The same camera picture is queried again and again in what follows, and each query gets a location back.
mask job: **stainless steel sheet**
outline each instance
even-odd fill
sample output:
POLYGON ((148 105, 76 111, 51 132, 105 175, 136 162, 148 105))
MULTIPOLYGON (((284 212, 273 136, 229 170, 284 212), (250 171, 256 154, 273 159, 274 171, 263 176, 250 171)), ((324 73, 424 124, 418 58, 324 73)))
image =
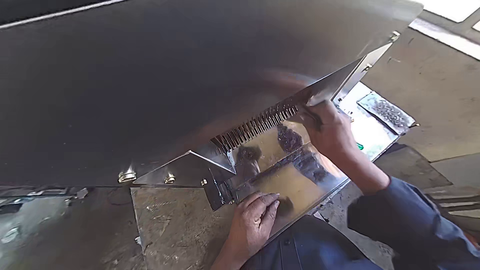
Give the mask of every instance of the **stainless steel sheet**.
POLYGON ((408 0, 127 0, 0 27, 1 184, 117 185, 390 41, 408 0))

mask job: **wrist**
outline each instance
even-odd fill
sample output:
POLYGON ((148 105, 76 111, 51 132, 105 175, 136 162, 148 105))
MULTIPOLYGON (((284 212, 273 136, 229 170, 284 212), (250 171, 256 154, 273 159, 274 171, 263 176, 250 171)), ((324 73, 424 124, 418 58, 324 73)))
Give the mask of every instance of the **wrist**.
POLYGON ((341 167, 342 164, 350 164, 358 161, 369 161, 367 156, 358 149, 358 147, 338 147, 334 151, 331 151, 328 155, 325 155, 331 160, 337 167, 341 167))
POLYGON ((227 240, 213 263, 211 270, 238 270, 248 259, 241 256, 234 246, 228 244, 227 240))

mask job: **bolt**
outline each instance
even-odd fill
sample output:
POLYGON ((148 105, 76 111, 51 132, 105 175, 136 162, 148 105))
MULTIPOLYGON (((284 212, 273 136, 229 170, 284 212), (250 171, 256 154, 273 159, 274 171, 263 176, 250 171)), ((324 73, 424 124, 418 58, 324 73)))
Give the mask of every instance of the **bolt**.
POLYGON ((367 72, 369 69, 371 69, 373 66, 370 64, 367 64, 367 66, 363 69, 364 72, 367 72))
POLYGON ((399 32, 393 31, 393 32, 392 32, 392 35, 390 36, 390 41, 391 41, 391 42, 395 42, 395 41, 398 39, 399 36, 400 36, 400 33, 399 33, 399 32))
POLYGON ((127 171, 119 173, 119 183, 133 181, 135 179, 137 179, 137 173, 133 170, 133 165, 130 165, 127 171))
POLYGON ((168 173, 168 176, 165 177, 165 183, 166 184, 171 184, 173 182, 175 182, 175 176, 173 176, 173 174, 171 174, 171 173, 168 173))

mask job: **bright window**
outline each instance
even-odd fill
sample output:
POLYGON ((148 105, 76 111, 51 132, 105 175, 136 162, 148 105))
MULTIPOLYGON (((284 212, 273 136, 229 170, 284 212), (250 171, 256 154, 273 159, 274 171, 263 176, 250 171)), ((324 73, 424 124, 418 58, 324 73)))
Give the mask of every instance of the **bright window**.
POLYGON ((464 21, 480 8, 480 0, 417 0, 425 5, 424 9, 452 20, 464 21))
POLYGON ((477 30, 477 31, 480 31, 480 22, 476 23, 474 26, 473 26, 473 29, 477 30))

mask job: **left hand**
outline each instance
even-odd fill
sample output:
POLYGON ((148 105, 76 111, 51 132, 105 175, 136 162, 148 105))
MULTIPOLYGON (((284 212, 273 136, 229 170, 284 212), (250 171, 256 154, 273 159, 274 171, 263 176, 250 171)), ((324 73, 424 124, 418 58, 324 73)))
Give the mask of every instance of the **left hand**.
POLYGON ((280 203, 279 194, 255 192, 235 209, 230 234, 213 263, 215 269, 239 269, 266 243, 280 203))

